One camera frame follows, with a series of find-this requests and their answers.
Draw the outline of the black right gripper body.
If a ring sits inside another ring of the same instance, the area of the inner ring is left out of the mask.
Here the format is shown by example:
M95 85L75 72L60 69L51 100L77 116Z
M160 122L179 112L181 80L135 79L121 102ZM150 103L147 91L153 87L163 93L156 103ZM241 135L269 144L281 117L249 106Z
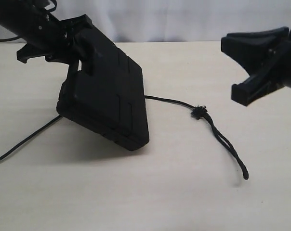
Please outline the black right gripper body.
M279 27L262 31L274 39L267 48L267 58L262 64L262 92L272 93L283 87L291 88L291 28Z

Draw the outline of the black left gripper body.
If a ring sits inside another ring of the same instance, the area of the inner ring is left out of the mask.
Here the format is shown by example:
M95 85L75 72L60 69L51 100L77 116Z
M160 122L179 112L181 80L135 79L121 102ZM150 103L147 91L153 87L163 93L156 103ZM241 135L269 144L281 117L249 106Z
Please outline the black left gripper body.
M71 64L84 56L84 52L76 44L75 36L92 27L91 19L85 14L58 20L50 13L45 13L22 32L21 37L26 45L17 51L17 60L25 64L31 58L44 56L50 63Z

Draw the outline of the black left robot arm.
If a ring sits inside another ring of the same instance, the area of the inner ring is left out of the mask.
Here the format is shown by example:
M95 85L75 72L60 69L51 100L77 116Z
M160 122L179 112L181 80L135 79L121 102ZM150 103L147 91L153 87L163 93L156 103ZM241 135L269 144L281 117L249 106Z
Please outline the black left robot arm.
M82 31L93 28L91 19L83 14L59 20L52 14L56 8L55 0L0 0L0 26L26 41L17 51L20 62L37 57L50 63L81 62L84 71L92 75L93 52L78 41Z

